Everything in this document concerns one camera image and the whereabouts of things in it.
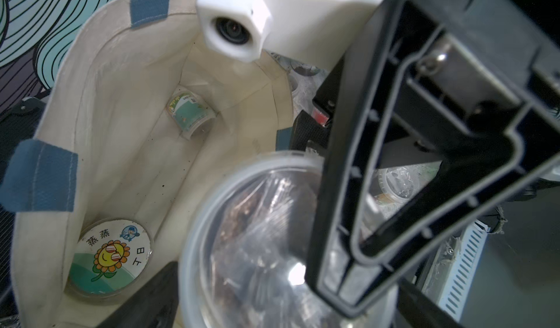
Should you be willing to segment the white lid flower jar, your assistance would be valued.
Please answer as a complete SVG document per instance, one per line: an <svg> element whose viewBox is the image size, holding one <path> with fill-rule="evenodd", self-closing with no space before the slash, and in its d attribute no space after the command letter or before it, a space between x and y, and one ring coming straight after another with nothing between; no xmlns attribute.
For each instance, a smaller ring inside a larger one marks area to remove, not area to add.
<svg viewBox="0 0 560 328"><path fill-rule="evenodd" d="M87 228L77 242L69 286L83 297L124 292L143 274L153 250L147 229L131 219L106 219Z"/></svg>

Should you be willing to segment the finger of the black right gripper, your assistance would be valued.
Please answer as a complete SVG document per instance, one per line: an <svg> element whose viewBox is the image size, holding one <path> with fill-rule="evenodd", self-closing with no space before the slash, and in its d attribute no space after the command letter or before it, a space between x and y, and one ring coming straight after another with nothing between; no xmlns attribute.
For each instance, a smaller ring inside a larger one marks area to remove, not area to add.
<svg viewBox="0 0 560 328"><path fill-rule="evenodd" d="M331 76L306 283L354 319L559 162L559 45L514 0L384 0Z"/></svg>

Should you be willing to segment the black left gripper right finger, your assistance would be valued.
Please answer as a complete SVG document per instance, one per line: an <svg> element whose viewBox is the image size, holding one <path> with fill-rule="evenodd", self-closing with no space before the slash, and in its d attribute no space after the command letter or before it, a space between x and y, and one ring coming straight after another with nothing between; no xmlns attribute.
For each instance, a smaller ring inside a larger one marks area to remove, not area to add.
<svg viewBox="0 0 560 328"><path fill-rule="evenodd" d="M398 281L398 311L412 327L462 328L450 315L441 310L414 284L406 279Z"/></svg>

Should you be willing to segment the orange label jar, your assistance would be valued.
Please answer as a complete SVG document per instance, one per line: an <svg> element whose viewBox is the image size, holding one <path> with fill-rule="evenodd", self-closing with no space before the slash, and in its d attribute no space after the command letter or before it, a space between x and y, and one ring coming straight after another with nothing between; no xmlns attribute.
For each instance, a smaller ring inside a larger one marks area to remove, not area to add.
<svg viewBox="0 0 560 328"><path fill-rule="evenodd" d="M278 151L223 176L202 200L179 261L185 327L389 327L398 291L348 319L310 290L306 258L321 157Z"/></svg>

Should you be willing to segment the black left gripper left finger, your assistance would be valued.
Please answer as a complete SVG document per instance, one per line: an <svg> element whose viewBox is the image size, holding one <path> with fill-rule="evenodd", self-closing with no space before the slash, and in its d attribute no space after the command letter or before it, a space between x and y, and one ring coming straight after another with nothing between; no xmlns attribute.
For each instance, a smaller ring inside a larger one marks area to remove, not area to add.
<svg viewBox="0 0 560 328"><path fill-rule="evenodd" d="M173 327L179 306L179 264L169 262L98 327Z"/></svg>

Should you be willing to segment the teal bee label jar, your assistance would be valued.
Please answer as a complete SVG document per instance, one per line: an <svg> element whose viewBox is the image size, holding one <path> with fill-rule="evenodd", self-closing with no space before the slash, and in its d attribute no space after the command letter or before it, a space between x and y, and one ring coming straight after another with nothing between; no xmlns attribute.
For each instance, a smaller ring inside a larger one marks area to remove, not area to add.
<svg viewBox="0 0 560 328"><path fill-rule="evenodd" d="M188 141L209 133L214 125L214 109L199 95L178 86L166 105L167 113Z"/></svg>

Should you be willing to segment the cream canvas tote bag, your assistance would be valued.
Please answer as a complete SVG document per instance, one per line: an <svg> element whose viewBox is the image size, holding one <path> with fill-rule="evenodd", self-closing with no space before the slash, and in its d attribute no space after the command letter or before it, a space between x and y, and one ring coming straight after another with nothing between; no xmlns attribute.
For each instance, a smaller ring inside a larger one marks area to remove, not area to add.
<svg viewBox="0 0 560 328"><path fill-rule="evenodd" d="M80 28L31 138L1 183L15 217L10 277L21 327L94 327L178 258L188 223L235 165L286 149L293 96L273 52L241 62L208 47L196 0L113 0ZM167 113L178 86L216 113L191 141ZM91 225L131 219L150 261L108 298L73 292L77 242Z"/></svg>

